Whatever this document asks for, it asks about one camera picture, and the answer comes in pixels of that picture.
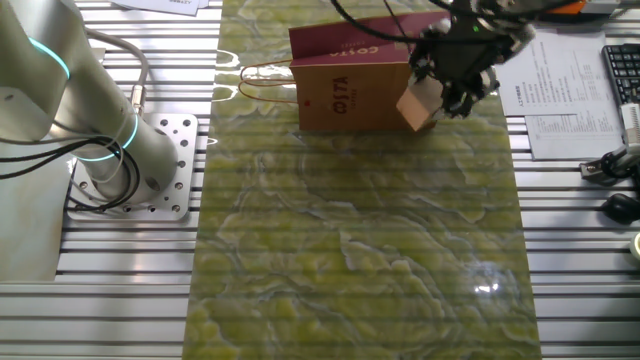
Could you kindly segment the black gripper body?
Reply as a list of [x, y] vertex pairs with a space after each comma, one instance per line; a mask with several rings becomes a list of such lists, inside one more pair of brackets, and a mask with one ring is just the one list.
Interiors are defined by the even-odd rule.
[[434, 76], [441, 83], [469, 79], [480, 74], [510, 54], [510, 37], [488, 32], [472, 32], [471, 39], [452, 39], [435, 31]]

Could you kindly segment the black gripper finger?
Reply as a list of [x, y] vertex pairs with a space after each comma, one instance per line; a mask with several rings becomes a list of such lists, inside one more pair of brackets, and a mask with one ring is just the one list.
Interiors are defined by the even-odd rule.
[[434, 50], [435, 31], [425, 29], [420, 34], [421, 42], [417, 43], [409, 58], [412, 70], [412, 82], [419, 83], [427, 77], [434, 76], [432, 52]]
[[448, 117], [467, 117], [473, 106], [500, 87], [494, 74], [476, 74], [469, 79], [447, 82], [442, 109]]

